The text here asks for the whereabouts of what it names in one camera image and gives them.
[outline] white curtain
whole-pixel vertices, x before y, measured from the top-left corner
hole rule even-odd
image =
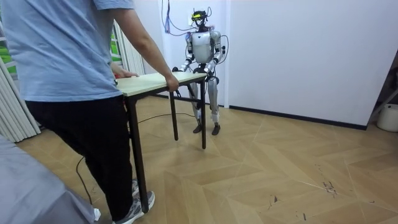
[[[13,142],[35,136],[40,129],[29,113],[25,101],[11,78],[6,65],[0,60],[0,134]]]
[[[127,37],[123,34],[118,23],[114,22],[116,39],[118,40],[119,51],[122,58],[123,68],[138,75],[144,74],[144,64],[142,57],[137,50],[130,44]]]

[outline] robot leg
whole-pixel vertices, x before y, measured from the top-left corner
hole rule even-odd
[[[211,133],[212,135],[217,135],[221,129],[221,126],[218,124],[218,121],[220,120],[220,113],[217,102],[217,96],[218,96],[217,84],[218,84],[218,79],[216,77],[210,78],[208,80],[211,119],[215,124],[213,132]]]
[[[189,84],[188,90],[189,90],[190,98],[194,98],[194,99],[198,98],[198,85],[196,83]],[[198,103],[192,102],[192,110],[193,110],[193,114],[195,115],[195,117],[198,121],[198,126],[193,130],[193,132],[199,133],[201,131],[201,123],[200,123],[201,110],[200,110],[200,108],[198,108]]]

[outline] man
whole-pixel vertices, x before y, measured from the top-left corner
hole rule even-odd
[[[86,158],[114,223],[132,223],[143,213],[132,197],[127,118],[112,71],[120,77],[134,74],[111,64],[114,19],[170,91],[178,88],[132,0],[1,0],[1,9],[30,112]],[[153,192],[148,198],[152,206]]]

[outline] gray sneaker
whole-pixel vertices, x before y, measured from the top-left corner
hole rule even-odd
[[[138,194],[138,181],[137,179],[132,180],[132,196],[136,196]]]
[[[149,210],[154,206],[154,202],[155,202],[155,193],[150,191],[148,192]],[[144,212],[142,212],[141,210],[141,201],[139,200],[139,198],[133,198],[130,211],[126,215],[126,217],[117,222],[112,222],[112,224],[132,224],[134,221],[136,221],[138,218],[142,217],[143,215]]]

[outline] white bucket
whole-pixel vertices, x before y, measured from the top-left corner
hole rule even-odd
[[[385,105],[380,113],[377,126],[386,131],[398,132],[398,105]]]

